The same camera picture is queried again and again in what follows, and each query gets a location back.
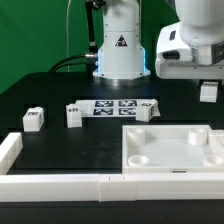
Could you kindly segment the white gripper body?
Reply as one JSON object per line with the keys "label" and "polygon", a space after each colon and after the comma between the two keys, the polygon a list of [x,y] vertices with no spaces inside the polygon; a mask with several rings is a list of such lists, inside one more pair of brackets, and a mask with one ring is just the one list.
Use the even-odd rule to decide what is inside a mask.
{"label": "white gripper body", "polygon": [[180,24],[164,27],[157,41],[156,74],[162,79],[224,79],[224,60],[214,65],[193,61],[190,47],[181,40]]}

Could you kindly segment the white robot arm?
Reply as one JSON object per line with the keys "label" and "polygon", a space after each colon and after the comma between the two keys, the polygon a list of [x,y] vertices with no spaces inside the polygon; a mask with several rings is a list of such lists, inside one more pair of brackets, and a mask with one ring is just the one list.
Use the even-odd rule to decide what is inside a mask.
{"label": "white robot arm", "polygon": [[[161,29],[155,70],[162,79],[224,79],[224,0],[164,0],[179,21]],[[117,86],[150,74],[140,43],[138,0],[85,0],[90,46],[92,12],[103,11],[104,42],[95,48],[93,77]]]}

